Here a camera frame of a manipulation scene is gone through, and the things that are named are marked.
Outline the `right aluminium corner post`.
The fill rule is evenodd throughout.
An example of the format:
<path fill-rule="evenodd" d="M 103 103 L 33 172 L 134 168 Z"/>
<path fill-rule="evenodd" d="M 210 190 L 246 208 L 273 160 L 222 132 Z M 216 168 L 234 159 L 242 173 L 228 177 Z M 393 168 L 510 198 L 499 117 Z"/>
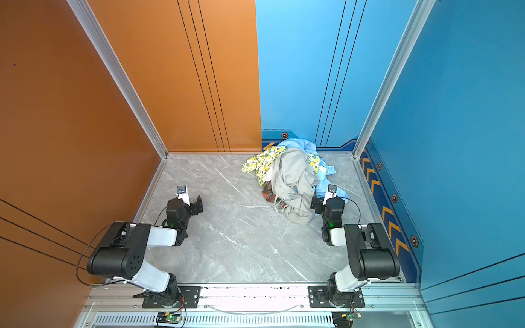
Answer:
<path fill-rule="evenodd" d="M 416 2 L 352 152 L 355 160 L 364 152 L 435 3 L 436 0 Z"/>

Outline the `green circuit board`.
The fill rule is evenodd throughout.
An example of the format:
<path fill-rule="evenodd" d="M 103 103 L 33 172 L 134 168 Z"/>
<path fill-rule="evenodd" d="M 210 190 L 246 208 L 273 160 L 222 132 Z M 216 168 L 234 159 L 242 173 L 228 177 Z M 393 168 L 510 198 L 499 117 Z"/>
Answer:
<path fill-rule="evenodd" d="M 183 315 L 178 312 L 158 312 L 155 319 L 156 327 L 182 327 Z"/>

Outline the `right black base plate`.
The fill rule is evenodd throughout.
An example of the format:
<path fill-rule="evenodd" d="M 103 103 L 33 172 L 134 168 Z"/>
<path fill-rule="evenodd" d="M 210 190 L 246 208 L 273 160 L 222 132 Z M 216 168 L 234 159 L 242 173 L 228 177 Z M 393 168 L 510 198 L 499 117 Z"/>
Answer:
<path fill-rule="evenodd" d="M 365 308 L 366 304 L 361 290 L 354 292 L 330 293 L 326 285 L 308 287 L 308 298 L 311 308 Z"/>

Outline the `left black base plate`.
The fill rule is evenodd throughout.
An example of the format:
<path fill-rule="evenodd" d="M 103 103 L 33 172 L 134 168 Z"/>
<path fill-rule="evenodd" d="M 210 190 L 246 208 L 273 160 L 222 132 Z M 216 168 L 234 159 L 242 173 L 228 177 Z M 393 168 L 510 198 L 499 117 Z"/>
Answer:
<path fill-rule="evenodd" d="M 146 292 L 142 307 L 146 309 L 177 310 L 181 307 L 194 309 L 198 307 L 202 288 L 200 286 L 180 286 L 176 296 L 165 296 L 161 293 Z"/>

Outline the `grey cloth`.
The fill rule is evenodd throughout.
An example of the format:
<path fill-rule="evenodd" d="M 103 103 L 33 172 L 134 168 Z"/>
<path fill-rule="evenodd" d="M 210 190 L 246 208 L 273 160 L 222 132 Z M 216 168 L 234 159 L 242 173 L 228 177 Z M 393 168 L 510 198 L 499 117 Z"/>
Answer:
<path fill-rule="evenodd" d="M 307 226 L 315 216 L 310 206 L 319 183 L 307 154 L 298 148 L 280 153 L 272 165 L 271 183 L 277 210 L 288 220 Z"/>

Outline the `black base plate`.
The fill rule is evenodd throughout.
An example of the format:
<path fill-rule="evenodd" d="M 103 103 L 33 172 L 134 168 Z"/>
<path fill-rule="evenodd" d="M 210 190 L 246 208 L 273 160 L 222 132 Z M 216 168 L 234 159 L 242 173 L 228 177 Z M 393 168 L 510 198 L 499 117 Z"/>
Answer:
<path fill-rule="evenodd" d="M 177 310 L 181 307 L 194 309 L 198 307 L 202 288 L 200 286 L 180 286 L 176 296 L 165 296 L 161 293 L 146 292 L 142 307 L 146 309 Z"/>
<path fill-rule="evenodd" d="M 330 293 L 326 285 L 308 287 L 308 298 L 311 308 L 365 308 L 366 304 L 361 290 L 354 292 Z"/>

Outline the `yellow lemon print cloth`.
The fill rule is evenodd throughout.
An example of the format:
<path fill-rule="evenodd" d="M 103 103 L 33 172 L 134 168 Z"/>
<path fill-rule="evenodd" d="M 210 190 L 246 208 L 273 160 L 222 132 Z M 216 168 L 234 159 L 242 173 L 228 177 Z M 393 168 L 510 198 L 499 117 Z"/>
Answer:
<path fill-rule="evenodd" d="M 286 146 L 271 146 L 264 152 L 246 160 L 241 167 L 241 171 L 257 177 L 259 185 L 263 186 L 267 181 L 272 180 L 271 170 L 276 159 L 288 149 L 290 148 Z M 321 167 L 321 157 L 313 153 L 305 154 L 306 162 L 312 166 L 315 173 L 318 173 Z"/>

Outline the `aluminium mounting rail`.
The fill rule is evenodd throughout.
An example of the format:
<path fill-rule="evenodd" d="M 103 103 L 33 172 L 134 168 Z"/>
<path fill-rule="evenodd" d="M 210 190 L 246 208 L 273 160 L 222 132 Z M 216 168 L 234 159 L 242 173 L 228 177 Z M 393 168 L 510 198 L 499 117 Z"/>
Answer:
<path fill-rule="evenodd" d="M 202 284 L 197 310 L 223 312 L 308 311 L 310 283 Z M 116 284 L 91 291 L 82 312 L 145 312 L 138 289 Z M 414 284 L 374 283 L 362 288 L 365 307 L 361 312 L 425 311 Z"/>

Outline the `left aluminium corner post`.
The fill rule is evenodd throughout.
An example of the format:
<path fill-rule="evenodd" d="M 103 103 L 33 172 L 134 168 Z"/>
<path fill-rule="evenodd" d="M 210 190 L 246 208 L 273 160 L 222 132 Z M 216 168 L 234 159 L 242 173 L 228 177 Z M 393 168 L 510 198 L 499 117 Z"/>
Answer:
<path fill-rule="evenodd" d="M 169 155 L 168 149 L 116 55 L 115 50 L 113 50 L 109 39 L 106 37 L 90 4 L 85 0 L 68 0 L 67 3 L 120 90 L 120 93 L 123 95 L 125 101 L 127 101 L 128 106 L 137 118 L 150 143 L 153 145 L 160 159 L 162 161 L 165 160 Z"/>

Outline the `red plaid cloth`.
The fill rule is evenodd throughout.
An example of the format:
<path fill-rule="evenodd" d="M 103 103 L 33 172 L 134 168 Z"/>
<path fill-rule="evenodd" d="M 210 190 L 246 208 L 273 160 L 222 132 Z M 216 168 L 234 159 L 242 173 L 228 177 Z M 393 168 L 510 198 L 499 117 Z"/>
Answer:
<path fill-rule="evenodd" d="M 284 212 L 284 209 L 287 207 L 287 204 L 274 193 L 271 181 L 266 181 L 262 185 L 262 193 L 265 200 L 273 204 L 273 207 L 276 211 Z"/>

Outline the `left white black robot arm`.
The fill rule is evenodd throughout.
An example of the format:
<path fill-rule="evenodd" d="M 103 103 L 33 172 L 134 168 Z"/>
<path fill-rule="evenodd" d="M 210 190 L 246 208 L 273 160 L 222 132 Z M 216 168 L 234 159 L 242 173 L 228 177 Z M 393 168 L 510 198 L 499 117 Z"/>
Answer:
<path fill-rule="evenodd" d="M 134 297 L 143 300 L 143 308 L 193 309 L 198 307 L 201 287 L 180 287 L 175 274 L 150 264 L 145 254 L 148 248 L 182 245 L 191 217 L 204 211 L 203 201 L 198 196 L 190 202 L 188 194 L 180 192 L 168 201 L 165 211 L 166 219 L 160 226 L 116 221 L 104 228 L 86 270 L 93 276 L 141 288 Z"/>

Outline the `aluminium corner post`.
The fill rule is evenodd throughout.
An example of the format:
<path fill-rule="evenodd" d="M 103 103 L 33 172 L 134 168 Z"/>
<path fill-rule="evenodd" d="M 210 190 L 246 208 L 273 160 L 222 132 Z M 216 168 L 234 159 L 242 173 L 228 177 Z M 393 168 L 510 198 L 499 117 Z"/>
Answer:
<path fill-rule="evenodd" d="M 168 149 L 116 55 L 115 50 L 113 50 L 109 39 L 106 37 L 90 4 L 85 0 L 68 0 L 67 3 L 120 90 L 120 93 L 123 95 L 125 101 L 127 101 L 128 106 L 137 118 L 150 143 L 153 145 L 160 159 L 162 161 L 165 160 L 169 155 Z"/>
<path fill-rule="evenodd" d="M 436 0 L 416 2 L 352 152 L 355 160 L 364 152 L 435 3 Z"/>

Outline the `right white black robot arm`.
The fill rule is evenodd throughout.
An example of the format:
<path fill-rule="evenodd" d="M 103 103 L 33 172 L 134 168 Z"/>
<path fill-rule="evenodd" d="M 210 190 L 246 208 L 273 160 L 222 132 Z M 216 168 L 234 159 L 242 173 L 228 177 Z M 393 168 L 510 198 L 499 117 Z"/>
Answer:
<path fill-rule="evenodd" d="M 322 238 L 329 246 L 345 247 L 348 263 L 325 286 L 310 286 L 312 308 L 364 308 L 362 288 L 373 281 L 397 277 L 398 255 L 382 224 L 344 224 L 345 198 L 314 196 L 311 209 L 323 219 Z"/>

